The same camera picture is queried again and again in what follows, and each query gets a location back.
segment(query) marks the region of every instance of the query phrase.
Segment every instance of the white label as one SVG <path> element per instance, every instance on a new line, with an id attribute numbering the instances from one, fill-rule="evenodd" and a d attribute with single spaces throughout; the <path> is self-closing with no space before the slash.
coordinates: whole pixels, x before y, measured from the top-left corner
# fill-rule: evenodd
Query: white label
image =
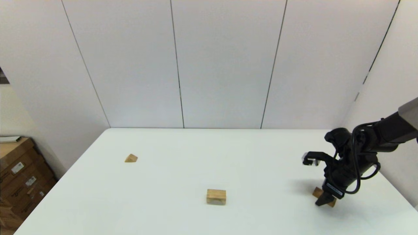
<path id="1" fill-rule="evenodd" d="M 328 187 L 330 187 L 332 190 L 334 190 L 336 193 L 342 196 L 342 192 L 336 189 L 334 186 L 330 185 L 329 183 L 326 184 Z"/>
<path id="2" fill-rule="evenodd" d="M 32 176 L 32 178 L 30 178 L 28 181 L 26 181 L 26 186 L 30 186 L 33 183 L 35 183 L 36 178 L 34 176 Z"/>
<path id="3" fill-rule="evenodd" d="M 12 168 L 13 174 L 18 173 L 23 167 L 25 167 L 25 165 L 23 163 L 21 163 L 21 162 L 19 162 L 18 164 L 16 164 L 16 166 L 14 166 Z"/>

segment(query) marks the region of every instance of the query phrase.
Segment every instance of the triangular wooden block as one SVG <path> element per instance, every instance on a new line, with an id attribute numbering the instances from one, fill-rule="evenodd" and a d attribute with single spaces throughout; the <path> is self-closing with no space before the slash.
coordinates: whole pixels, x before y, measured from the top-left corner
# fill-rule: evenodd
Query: triangular wooden block
<path id="1" fill-rule="evenodd" d="M 138 160 L 137 156 L 129 154 L 129 156 L 125 159 L 125 162 L 136 162 L 136 160 Z"/>

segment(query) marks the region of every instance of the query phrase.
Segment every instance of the black cable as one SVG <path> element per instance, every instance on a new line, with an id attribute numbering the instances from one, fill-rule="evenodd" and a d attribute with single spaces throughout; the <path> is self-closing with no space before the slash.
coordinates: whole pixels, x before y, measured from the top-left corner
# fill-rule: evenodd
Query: black cable
<path id="1" fill-rule="evenodd" d="M 375 163 L 375 165 L 376 165 L 375 171 L 371 175 L 369 175 L 367 177 L 362 177 L 361 179 L 370 179 L 373 176 L 375 176 L 379 172 L 379 170 L 380 170 L 380 162 Z"/>
<path id="2" fill-rule="evenodd" d="M 360 182 L 361 182 L 361 175 L 360 175 L 360 167 L 359 167 L 359 162 L 358 162 L 358 158 L 357 158 L 357 152 L 356 152 L 356 149 L 355 149 L 355 141 L 356 141 L 356 132 L 357 132 L 357 130 L 360 128 L 360 127 L 363 127 L 363 126 L 368 126 L 368 125 L 373 125 L 373 124 L 375 124 L 375 123 L 377 123 L 377 122 L 372 122 L 372 123 L 364 123 L 364 124 L 360 124 L 360 125 L 358 125 L 358 126 L 356 126 L 355 128 L 354 128 L 354 130 L 353 130 L 353 133 L 352 133 L 352 136 L 351 136 L 351 152 L 352 152 L 352 155 L 353 155 L 353 161 L 354 161 L 354 169 L 355 169 L 355 171 L 356 171 L 356 178 L 357 178 L 357 185 L 356 185 L 356 188 L 353 190 L 353 191 L 347 191 L 347 190 L 343 190 L 343 189 L 341 189 L 340 187 L 338 187 L 335 183 L 334 183 L 334 180 L 333 180 L 333 178 L 332 178 L 332 166 L 330 165 L 329 166 L 329 180 L 330 180 L 330 182 L 339 190 L 339 191 L 341 191 L 341 192 L 343 192 L 343 193 L 346 193 L 346 194 L 355 194 L 355 193 L 357 193 L 359 190 L 360 190 Z M 336 155 L 337 155 L 337 153 L 338 153 L 338 151 L 336 150 L 335 151 L 335 155 L 334 155 L 334 159 L 336 159 Z M 378 168 L 380 169 L 380 163 L 376 163 L 376 166 L 378 166 Z M 377 167 L 376 167 L 376 170 L 371 174 L 371 175 L 369 175 L 369 176 L 367 176 L 367 177 L 365 177 L 364 179 L 370 179 L 370 178 L 372 178 L 373 176 L 375 176 L 376 174 L 377 174 L 377 172 L 378 172 L 379 170 L 377 169 Z"/>

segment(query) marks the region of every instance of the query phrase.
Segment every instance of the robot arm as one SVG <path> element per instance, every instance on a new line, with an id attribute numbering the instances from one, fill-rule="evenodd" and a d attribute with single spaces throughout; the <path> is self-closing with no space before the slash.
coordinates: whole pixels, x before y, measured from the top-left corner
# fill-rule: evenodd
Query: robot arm
<path id="1" fill-rule="evenodd" d="M 392 152 L 400 143 L 415 138 L 418 141 L 418 97 L 387 118 L 357 126 L 353 134 L 345 128 L 328 132 L 325 141 L 335 147 L 334 157 L 322 152 L 308 152 L 303 156 L 304 165 L 318 165 L 319 161 L 326 163 L 322 184 L 324 192 L 315 204 L 321 206 L 332 202 L 334 197 L 342 199 L 345 194 L 357 193 L 361 179 L 370 179 L 379 171 L 378 152 Z M 362 177 L 373 165 L 376 165 L 375 172 Z M 356 189 L 347 191 L 354 181 L 357 181 Z"/>

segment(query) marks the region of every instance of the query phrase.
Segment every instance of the cardboard box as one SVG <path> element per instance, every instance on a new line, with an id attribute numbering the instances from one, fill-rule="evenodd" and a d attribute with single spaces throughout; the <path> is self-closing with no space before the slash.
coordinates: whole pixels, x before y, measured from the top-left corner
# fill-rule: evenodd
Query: cardboard box
<path id="1" fill-rule="evenodd" d="M 55 185 L 55 179 L 48 179 L 47 183 L 40 187 L 35 187 L 32 196 L 24 197 L 15 206 L 4 207 L 0 206 L 0 215 L 2 218 L 13 220 L 25 220 L 29 214 L 35 209 L 39 202 Z"/>
<path id="2" fill-rule="evenodd" d="M 22 198 L 29 197 L 27 192 L 36 185 L 45 185 L 54 174 L 49 167 L 40 161 L 31 164 L 19 176 L 17 176 L 10 184 L 3 188 L 0 192 L 0 205 L 14 206 Z"/>
<path id="3" fill-rule="evenodd" d="M 9 166 L 2 166 L 0 171 L 0 188 L 4 188 L 33 162 L 40 158 L 35 149 L 31 148 Z"/>
<path id="4" fill-rule="evenodd" d="M 19 228 L 22 225 L 23 220 L 10 219 L 10 218 L 0 218 L 0 223 L 4 228 L 16 229 L 16 228 Z"/>
<path id="5" fill-rule="evenodd" d="M 0 171 L 13 164 L 33 146 L 34 144 L 30 138 L 21 138 L 15 143 L 0 143 Z"/>

